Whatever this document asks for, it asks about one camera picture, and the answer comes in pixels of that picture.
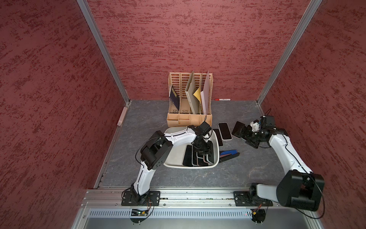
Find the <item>black phone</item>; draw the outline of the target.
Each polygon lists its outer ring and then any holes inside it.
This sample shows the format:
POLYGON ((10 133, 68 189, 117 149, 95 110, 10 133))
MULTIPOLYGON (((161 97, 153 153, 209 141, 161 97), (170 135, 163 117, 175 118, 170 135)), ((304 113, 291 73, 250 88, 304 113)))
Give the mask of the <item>black phone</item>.
POLYGON ((220 130, 217 129, 217 128, 214 128, 213 131, 216 134, 217 142, 218 142, 219 147, 222 147, 224 144, 223 144, 223 140, 222 140, 222 136, 221 136, 220 130))

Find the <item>dark phone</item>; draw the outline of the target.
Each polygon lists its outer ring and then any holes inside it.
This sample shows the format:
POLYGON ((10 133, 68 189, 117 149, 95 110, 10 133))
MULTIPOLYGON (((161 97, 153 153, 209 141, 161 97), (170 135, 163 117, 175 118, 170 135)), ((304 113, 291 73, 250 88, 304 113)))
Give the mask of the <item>dark phone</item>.
POLYGON ((242 138, 242 130, 246 128, 246 125, 242 122, 237 121, 234 125, 234 128, 231 132, 232 136, 236 138, 242 138))

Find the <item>pink case phone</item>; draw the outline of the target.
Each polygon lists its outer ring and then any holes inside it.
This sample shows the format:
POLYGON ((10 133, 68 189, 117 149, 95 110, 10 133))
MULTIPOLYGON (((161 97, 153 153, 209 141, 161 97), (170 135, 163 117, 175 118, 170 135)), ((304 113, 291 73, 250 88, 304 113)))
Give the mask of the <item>pink case phone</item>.
POLYGON ((192 146, 191 145, 187 145, 186 146, 186 149, 185 149, 185 155, 184 155, 184 159, 183 159, 183 166, 185 167, 193 167, 193 164, 192 164, 192 152, 193 152, 193 149, 192 149, 192 146))

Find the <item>white case phone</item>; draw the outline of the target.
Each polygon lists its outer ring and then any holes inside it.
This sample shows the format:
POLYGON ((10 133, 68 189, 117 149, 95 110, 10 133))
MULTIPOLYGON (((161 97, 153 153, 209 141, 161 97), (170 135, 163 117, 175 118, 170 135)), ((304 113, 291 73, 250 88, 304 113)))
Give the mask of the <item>white case phone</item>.
POLYGON ((218 123, 218 127, 221 133, 221 137, 224 141, 232 140, 232 135, 228 123, 218 123))

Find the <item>white plastic storage tray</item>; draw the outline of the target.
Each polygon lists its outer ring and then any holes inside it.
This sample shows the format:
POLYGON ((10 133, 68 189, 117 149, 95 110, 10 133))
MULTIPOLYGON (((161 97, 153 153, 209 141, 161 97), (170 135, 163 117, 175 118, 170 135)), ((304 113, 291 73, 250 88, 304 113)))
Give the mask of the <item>white plastic storage tray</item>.
POLYGON ((216 134, 213 130, 206 136, 198 136, 195 131, 197 127, 170 127, 168 128, 164 136, 172 142, 173 147, 164 163, 166 167, 175 169, 211 169, 217 166, 219 163, 219 145, 217 142, 216 134), (192 143, 196 139, 204 139, 213 143, 213 155, 199 156, 194 150, 192 143), (192 164, 193 167, 183 166, 183 159, 185 155, 185 149, 187 145, 191 145, 192 152, 192 164))

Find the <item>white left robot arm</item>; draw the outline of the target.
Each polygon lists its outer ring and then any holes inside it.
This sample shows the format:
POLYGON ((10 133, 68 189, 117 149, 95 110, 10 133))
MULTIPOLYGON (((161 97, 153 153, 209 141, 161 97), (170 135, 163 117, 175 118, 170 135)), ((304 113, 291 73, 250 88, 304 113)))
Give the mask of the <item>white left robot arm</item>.
POLYGON ((213 168, 219 163, 217 136, 209 124, 174 127, 175 132, 156 131, 138 150, 141 165, 131 193, 146 198, 155 171, 161 166, 177 169, 213 168))

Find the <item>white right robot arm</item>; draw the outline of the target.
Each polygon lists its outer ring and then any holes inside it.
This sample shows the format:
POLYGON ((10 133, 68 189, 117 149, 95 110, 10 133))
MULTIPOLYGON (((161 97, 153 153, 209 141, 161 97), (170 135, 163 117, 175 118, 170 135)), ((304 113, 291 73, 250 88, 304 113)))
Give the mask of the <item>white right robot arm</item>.
POLYGON ((242 138, 254 148, 266 142, 276 152, 285 176, 277 186, 253 183, 248 198, 277 202, 283 207, 297 210, 317 211, 324 203, 323 189, 325 181, 315 174, 301 159, 293 147, 288 133, 284 129, 266 128, 253 132, 251 128, 241 131, 242 138))

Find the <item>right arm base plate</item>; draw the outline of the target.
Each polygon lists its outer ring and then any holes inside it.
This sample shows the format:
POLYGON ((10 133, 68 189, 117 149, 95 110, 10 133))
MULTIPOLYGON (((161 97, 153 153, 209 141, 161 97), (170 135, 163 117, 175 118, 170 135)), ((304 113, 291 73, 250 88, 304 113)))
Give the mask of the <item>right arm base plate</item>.
POLYGON ((234 191, 234 201, 237 207, 272 207, 270 200, 251 195, 248 191, 234 191))

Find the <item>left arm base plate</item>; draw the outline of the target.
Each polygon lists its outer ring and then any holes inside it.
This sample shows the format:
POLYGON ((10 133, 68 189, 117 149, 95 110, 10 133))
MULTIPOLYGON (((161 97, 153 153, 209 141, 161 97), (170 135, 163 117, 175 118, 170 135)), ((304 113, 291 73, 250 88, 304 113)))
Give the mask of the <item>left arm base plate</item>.
POLYGON ((142 196, 133 190, 125 190, 122 193, 122 206, 159 206, 160 191, 148 191, 142 196))

